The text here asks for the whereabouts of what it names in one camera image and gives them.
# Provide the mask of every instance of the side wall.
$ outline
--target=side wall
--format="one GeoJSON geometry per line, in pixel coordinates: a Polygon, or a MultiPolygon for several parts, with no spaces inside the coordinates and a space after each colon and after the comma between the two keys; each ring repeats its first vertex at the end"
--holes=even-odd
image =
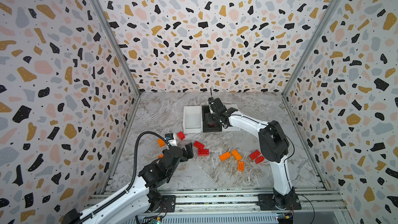
{"type": "Polygon", "coordinates": [[[141,91],[283,90],[330,0],[99,0],[141,91]]]}
{"type": "Polygon", "coordinates": [[[342,0],[287,100],[355,223],[397,223],[397,0],[342,0]]]}
{"type": "Polygon", "coordinates": [[[87,0],[0,13],[0,223],[59,223],[104,186],[130,85],[87,0]]]}

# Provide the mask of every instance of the lego brick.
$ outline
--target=lego brick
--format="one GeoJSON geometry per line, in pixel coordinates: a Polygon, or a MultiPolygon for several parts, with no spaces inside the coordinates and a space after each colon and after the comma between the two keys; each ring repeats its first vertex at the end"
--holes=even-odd
{"type": "Polygon", "coordinates": [[[178,137],[180,140],[184,140],[185,135],[184,135],[184,133],[179,132],[179,133],[177,133],[177,137],[178,137]]]}
{"type": "Polygon", "coordinates": [[[261,156],[261,157],[257,157],[256,158],[256,163],[261,163],[262,161],[264,161],[264,157],[263,156],[261,156]]]}
{"type": "Polygon", "coordinates": [[[208,155],[209,155],[208,149],[199,149],[198,150],[198,156],[208,156],[208,155]]]}
{"type": "Polygon", "coordinates": [[[195,141],[195,143],[193,143],[193,146],[198,148],[198,149],[204,149],[205,148],[204,144],[202,144],[201,142],[197,142],[197,141],[195,141]]]}
{"type": "Polygon", "coordinates": [[[163,140],[161,140],[160,138],[158,139],[158,143],[159,143],[160,147],[163,147],[166,145],[165,142],[163,140]]]}
{"type": "Polygon", "coordinates": [[[251,160],[255,160],[256,157],[258,157],[258,156],[260,156],[260,155],[261,155],[261,153],[260,153],[258,150],[256,150],[256,151],[253,152],[249,157],[251,158],[251,160]]]}
{"type": "Polygon", "coordinates": [[[228,158],[231,157],[231,153],[225,152],[224,154],[222,154],[222,155],[219,156],[219,157],[220,157],[221,161],[224,161],[224,160],[226,160],[226,159],[228,159],[228,158]]]}
{"type": "Polygon", "coordinates": [[[233,150],[231,151],[232,156],[235,157],[236,161],[239,161],[242,159],[242,156],[239,154],[239,152],[237,150],[233,150]]]}
{"type": "Polygon", "coordinates": [[[245,169],[245,162],[238,161],[238,171],[242,172],[245,169]]]}

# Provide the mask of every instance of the marble table surface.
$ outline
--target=marble table surface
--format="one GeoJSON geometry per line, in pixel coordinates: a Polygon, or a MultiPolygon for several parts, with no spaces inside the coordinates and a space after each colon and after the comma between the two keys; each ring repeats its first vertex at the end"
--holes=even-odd
{"type": "MultiPolygon", "coordinates": [[[[144,131],[153,131],[160,135],[178,133],[183,130],[183,107],[206,105],[209,93],[143,93],[137,114],[123,148],[113,180],[107,190],[115,191],[126,185],[132,175],[134,146],[137,136],[144,131]]],[[[288,160],[292,184],[295,187],[322,186],[319,177],[303,149],[280,93],[214,93],[224,104],[237,104],[238,110],[262,121],[276,120],[285,134],[295,145],[295,153],[288,160]]],[[[137,172],[162,154],[157,137],[144,135],[138,146],[137,172]]],[[[272,188],[273,177],[269,162],[259,164],[248,157],[260,148],[258,138],[246,131],[207,132],[187,134],[178,145],[184,147],[195,140],[210,150],[210,156],[197,156],[180,163],[170,182],[159,189],[230,189],[230,188],[272,188]],[[237,171],[238,162],[230,157],[224,162],[219,155],[236,149],[245,162],[244,172],[237,171]]]]}

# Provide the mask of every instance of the corrugated black cable conduit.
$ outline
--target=corrugated black cable conduit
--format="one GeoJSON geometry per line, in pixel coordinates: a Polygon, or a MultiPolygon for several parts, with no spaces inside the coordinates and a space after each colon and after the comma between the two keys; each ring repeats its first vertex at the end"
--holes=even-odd
{"type": "Polygon", "coordinates": [[[127,186],[126,190],[124,190],[123,192],[120,192],[117,196],[113,197],[111,200],[107,201],[104,205],[100,206],[99,208],[97,208],[96,210],[94,210],[93,212],[89,213],[88,215],[86,215],[85,217],[83,217],[81,220],[77,221],[76,224],[81,224],[84,221],[90,219],[93,217],[93,215],[99,213],[100,211],[102,211],[103,209],[105,209],[107,206],[109,206],[110,204],[112,204],[113,202],[115,202],[117,199],[119,199],[120,197],[124,196],[124,194],[126,194],[126,191],[129,191],[132,188],[132,185],[134,184],[134,180],[135,180],[135,176],[137,175],[137,152],[138,152],[138,144],[140,142],[140,139],[142,136],[144,136],[145,134],[152,134],[155,135],[156,137],[160,138],[161,140],[163,140],[166,144],[167,147],[170,146],[170,143],[165,140],[162,136],[160,136],[159,134],[157,134],[156,132],[151,132],[151,131],[146,131],[146,132],[142,132],[140,135],[138,135],[137,137],[137,141],[135,142],[135,147],[134,147],[134,164],[133,164],[133,169],[132,169],[132,178],[131,181],[129,183],[129,185],[127,186]]]}

